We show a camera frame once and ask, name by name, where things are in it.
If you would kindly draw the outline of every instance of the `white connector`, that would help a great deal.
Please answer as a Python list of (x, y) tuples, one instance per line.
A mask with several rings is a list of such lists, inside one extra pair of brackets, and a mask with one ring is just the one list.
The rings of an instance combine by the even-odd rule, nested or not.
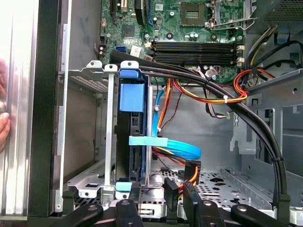
[(245, 46), (244, 45), (237, 46), (237, 51), (245, 51)]
[(245, 59), (244, 58), (237, 58), (237, 63), (245, 63)]
[(121, 1), (121, 11), (122, 12), (127, 12), (127, 0), (122, 0)]

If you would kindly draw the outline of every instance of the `memory module slot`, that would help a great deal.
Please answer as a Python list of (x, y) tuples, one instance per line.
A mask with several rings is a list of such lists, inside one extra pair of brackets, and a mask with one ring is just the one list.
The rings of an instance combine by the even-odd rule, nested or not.
[(232, 66), (237, 60), (236, 44), (152, 42), (153, 58), (170, 64)]

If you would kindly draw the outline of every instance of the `cpu socket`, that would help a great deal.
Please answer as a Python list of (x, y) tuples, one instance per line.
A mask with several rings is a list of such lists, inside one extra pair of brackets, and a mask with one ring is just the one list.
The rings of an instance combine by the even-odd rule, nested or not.
[(181, 26), (201, 27), (204, 24), (204, 4), (181, 4)]

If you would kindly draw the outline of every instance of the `green circuit board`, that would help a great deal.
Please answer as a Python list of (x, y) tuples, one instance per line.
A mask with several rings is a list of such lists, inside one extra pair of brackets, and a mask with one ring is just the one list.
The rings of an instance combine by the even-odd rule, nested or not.
[[(138, 25), (134, 10), (134, 0), (127, 0), (127, 9), (117, 10), (114, 15), (111, 13), (112, 0), (103, 0), (101, 14), (101, 36), (107, 39), (106, 52), (100, 56), (100, 60), (107, 64), (109, 63), (109, 53), (117, 46), (125, 46), (129, 53), (132, 46), (141, 47), (139, 57), (144, 58), (145, 54), (150, 51), (150, 42), (155, 37), (158, 41), (165, 42), (197, 42), (197, 43), (243, 43), (243, 31), (241, 29), (234, 30), (231, 34), (230, 30), (211, 31), (204, 27), (210, 15), (207, 3), (210, 0), (145, 0), (150, 2), (150, 14), (147, 17), (157, 18), (157, 24), (149, 24), (146, 22), (144, 26)], [(195, 11), (182, 9), (182, 7), (190, 4), (199, 4), (199, 10), (202, 10), (203, 19), (197, 26), (184, 25), (184, 15), (187, 17), (200, 17), (195, 14)], [(243, 0), (222, 0), (220, 4), (220, 20), (221, 23), (226, 23), (231, 20), (243, 18)], [(172, 39), (168, 39), (168, 33), (173, 34)], [(198, 34), (198, 38), (190, 40), (190, 34)], [(239, 71), (239, 68), (220, 67), (218, 82), (224, 83), (234, 78)]]

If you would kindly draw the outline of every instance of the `motherboard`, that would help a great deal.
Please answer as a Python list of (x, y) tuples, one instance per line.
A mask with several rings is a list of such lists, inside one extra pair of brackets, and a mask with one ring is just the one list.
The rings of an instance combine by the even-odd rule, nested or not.
[[(243, 1), (103, 0), (100, 60), (110, 63), (110, 53), (117, 50), (148, 61), (216, 70), (217, 82), (226, 83), (241, 67), (236, 45), (244, 43), (243, 30), (228, 22), (243, 18)], [(228, 25), (212, 29), (215, 17)]]

